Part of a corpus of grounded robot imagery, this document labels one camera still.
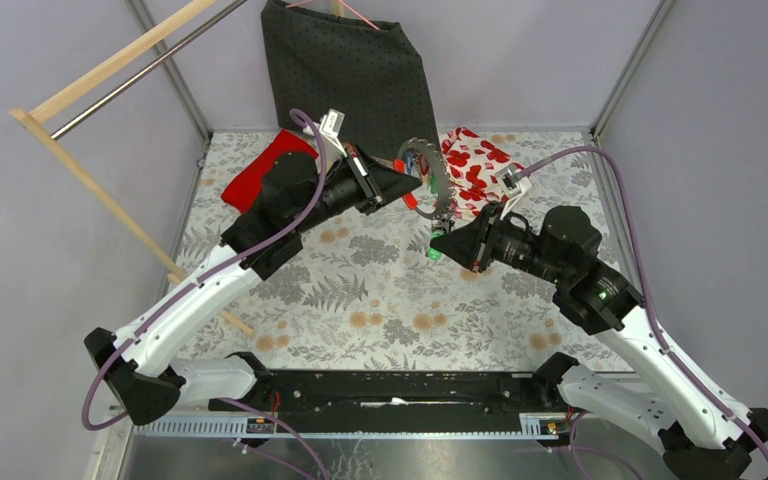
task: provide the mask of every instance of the wooden rod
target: wooden rod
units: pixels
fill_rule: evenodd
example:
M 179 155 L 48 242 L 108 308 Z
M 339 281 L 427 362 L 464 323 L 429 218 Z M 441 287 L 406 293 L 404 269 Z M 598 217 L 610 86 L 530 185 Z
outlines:
M 131 218 L 130 215 L 128 215 L 128 212 L 126 212 L 125 209 L 123 209 L 122 206 L 119 205 L 116 200 L 114 200 L 113 197 L 111 197 L 110 194 L 107 193 L 107 191 L 104 190 L 104 188 L 102 188 L 101 185 L 99 185 L 98 182 L 96 182 L 95 179 L 92 178 L 86 170 L 84 170 L 84 167 L 82 167 L 81 164 L 79 164 L 78 161 L 75 160 L 75 158 L 72 157 L 72 155 L 70 155 L 62 145 L 60 145 L 60 143 L 51 138 L 45 128 L 36 119 L 34 119 L 31 114 L 21 108 L 14 108 L 13 110 L 10 110 L 10 115 L 18 120 L 19 123 L 21 123 L 22 126 L 25 127 L 25 129 L 28 130 L 31 135 L 34 136 L 34 138 L 37 139 L 37 141 L 39 141 L 55 157 L 57 157 L 57 159 L 60 160 L 60 163 L 62 163 L 63 166 L 72 172 L 72 174 L 74 174 L 75 177 L 77 177 L 78 180 L 80 180 L 80 182 L 83 183 L 84 186 L 87 187 L 87 189 L 92 192 L 93 195 L 95 195 L 96 198 L 98 198 L 105 207 L 113 212 L 113 215 L 115 215 L 120 222 L 125 224 L 125 226 L 128 227 L 128 230 L 136 235 L 137 238 L 139 238 L 149 248 L 149 250 L 151 250 L 152 253 L 154 253 L 154 255 L 159 258 L 161 262 L 163 262 L 163 265 L 169 269 L 171 274 L 175 275 L 175 277 L 179 279 L 187 278 L 187 272 L 185 272 L 183 268 L 179 267 L 178 264 L 176 264 L 169 257 L 169 255 L 167 255 L 166 252 L 160 248 L 157 242 L 155 242 L 148 235 L 148 233 L 146 233 L 146 231 L 143 230 L 143 228 L 136 221 L 134 221 L 133 218 Z M 254 330 L 251 327 L 230 313 L 223 312 L 223 314 L 225 315 L 222 315 L 222 318 L 225 318 L 247 334 L 254 336 Z
M 31 116 L 39 123 L 47 122 L 214 3 L 216 0 L 193 0 L 184 5 L 169 18 L 158 23 L 156 27 L 42 102 L 37 108 L 31 110 Z
M 345 17 L 346 7 L 339 0 L 331 0 L 331 13 L 338 17 Z

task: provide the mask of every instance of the green clip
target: green clip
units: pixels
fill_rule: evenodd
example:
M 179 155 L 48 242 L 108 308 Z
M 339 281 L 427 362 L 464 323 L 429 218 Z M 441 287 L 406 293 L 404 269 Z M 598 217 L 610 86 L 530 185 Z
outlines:
M 431 177 L 428 179 L 428 186 L 431 188 L 431 194 L 437 195 L 437 180 L 434 178 L 434 172 L 431 172 Z
M 434 238 L 437 238 L 437 237 L 439 237 L 439 236 L 441 236 L 441 235 L 443 235 L 443 233 L 442 233 L 442 232 L 432 232 L 432 233 L 431 233 L 431 238 L 432 238 L 432 239 L 434 239 Z M 433 248 L 431 248 L 431 247 L 428 247 L 428 253 L 427 253 L 427 255 L 428 255 L 428 258 L 430 258 L 431 260 L 434 260 L 435 262 L 436 262 L 437 260 L 440 260 L 440 257 L 442 257 L 442 256 L 443 256 L 443 254 L 442 254 L 442 253 L 440 253 L 440 251 L 439 251 L 439 250 L 435 250 L 435 249 L 433 249 Z

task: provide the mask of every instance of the white cloth with red flowers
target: white cloth with red flowers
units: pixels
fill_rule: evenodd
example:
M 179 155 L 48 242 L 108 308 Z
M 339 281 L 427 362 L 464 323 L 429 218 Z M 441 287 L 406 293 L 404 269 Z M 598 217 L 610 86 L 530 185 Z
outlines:
M 488 202 L 508 200 L 493 175 L 510 163 L 523 168 L 511 162 L 510 155 L 465 127 L 444 135 L 441 146 L 455 190 L 457 218 L 471 221 Z

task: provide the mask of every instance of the pink string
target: pink string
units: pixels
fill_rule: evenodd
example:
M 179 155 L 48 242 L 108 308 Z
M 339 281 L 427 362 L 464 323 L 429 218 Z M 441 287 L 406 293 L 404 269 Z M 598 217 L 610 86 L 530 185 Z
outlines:
M 297 2 L 297 3 L 293 3 L 293 4 L 290 4 L 290 5 L 287 5 L 287 8 L 300 7 L 300 6 L 302 6 L 302 5 L 306 4 L 306 3 L 310 3 L 310 2 L 313 2 L 313 1 L 314 0 L 302 0 L 301 2 Z M 340 5 L 348 8 L 350 12 L 354 13 L 356 17 L 358 17 L 359 19 L 361 19 L 364 22 L 366 22 L 366 24 L 369 25 L 370 27 L 372 27 L 372 28 L 374 28 L 376 30 L 381 30 L 380 28 L 378 28 L 378 25 L 375 25 L 374 23 L 370 22 L 368 18 L 366 18 L 363 15 L 361 15 L 360 12 L 358 12 L 357 10 L 352 8 L 348 3 L 344 2 L 343 0 L 337 0 L 337 1 L 340 2 Z

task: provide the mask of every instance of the gray wall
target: gray wall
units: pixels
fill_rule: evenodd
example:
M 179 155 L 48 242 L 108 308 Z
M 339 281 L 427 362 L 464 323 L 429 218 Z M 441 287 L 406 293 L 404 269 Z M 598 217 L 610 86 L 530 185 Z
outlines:
M 661 320 L 768 407 L 768 2 L 681 2 L 604 135 Z M 755 477 L 766 471 L 755 462 Z
M 36 106 L 139 33 L 122 1 L 0 0 L 0 479 L 81 477 L 95 438 L 79 419 L 94 374 L 83 337 L 150 306 L 162 274 L 7 111 Z M 161 73 L 64 141 L 166 247 L 199 143 Z
M 147 3 L 162 19 L 186 0 Z M 276 124 L 260 28 L 264 3 L 250 0 L 178 57 L 215 129 Z M 658 1 L 347 3 L 368 18 L 402 23 L 423 56 L 439 124 L 490 128 L 590 125 Z

